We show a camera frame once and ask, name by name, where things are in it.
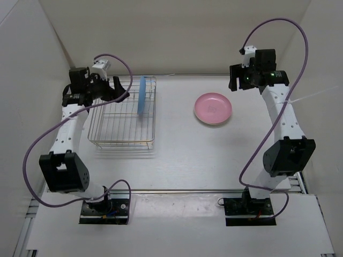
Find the pink plate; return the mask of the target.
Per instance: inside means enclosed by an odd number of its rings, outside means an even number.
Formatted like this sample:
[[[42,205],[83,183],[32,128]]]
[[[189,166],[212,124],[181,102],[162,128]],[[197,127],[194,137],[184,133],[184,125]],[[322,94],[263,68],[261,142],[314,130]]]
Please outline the pink plate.
[[[207,123],[220,123],[231,117],[233,108],[231,102],[222,94],[205,93],[194,104],[193,111]]]

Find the cream plate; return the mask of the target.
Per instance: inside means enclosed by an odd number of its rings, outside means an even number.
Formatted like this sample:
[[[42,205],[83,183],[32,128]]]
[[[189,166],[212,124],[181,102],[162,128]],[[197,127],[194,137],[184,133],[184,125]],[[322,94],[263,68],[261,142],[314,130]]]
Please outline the cream plate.
[[[203,120],[201,120],[197,115],[196,113],[194,112],[193,113],[193,116],[195,117],[195,119],[202,125],[204,126],[208,126],[208,127],[220,127],[220,126],[224,126],[226,125],[230,120],[231,120],[231,117],[229,117],[228,119],[224,120],[223,122],[220,122],[220,123],[207,123],[207,122],[204,122]]]

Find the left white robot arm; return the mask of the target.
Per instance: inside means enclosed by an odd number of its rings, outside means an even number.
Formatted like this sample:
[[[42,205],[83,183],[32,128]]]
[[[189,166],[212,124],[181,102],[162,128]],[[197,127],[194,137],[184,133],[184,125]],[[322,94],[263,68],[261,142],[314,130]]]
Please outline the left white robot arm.
[[[107,78],[108,65],[95,63],[90,72],[87,67],[69,71],[70,84],[62,93],[62,118],[66,122],[58,129],[48,154],[41,155],[39,165],[51,192],[73,194],[83,198],[91,209],[100,214],[111,211],[113,202],[105,186],[91,182],[89,171],[78,156],[80,138],[94,100],[109,102],[129,93],[122,87],[118,77],[111,87]]]

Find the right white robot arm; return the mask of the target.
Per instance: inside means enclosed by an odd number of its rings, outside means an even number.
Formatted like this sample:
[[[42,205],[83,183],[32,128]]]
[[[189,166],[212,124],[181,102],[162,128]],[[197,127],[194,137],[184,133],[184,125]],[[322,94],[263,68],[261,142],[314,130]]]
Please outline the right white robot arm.
[[[243,62],[230,66],[229,89],[234,92],[258,88],[274,133],[274,144],[263,154],[262,171],[242,194],[241,209],[253,214],[282,181],[304,169],[316,144],[305,136],[287,100],[289,80],[285,71],[277,70],[275,50],[247,46],[240,53]]]

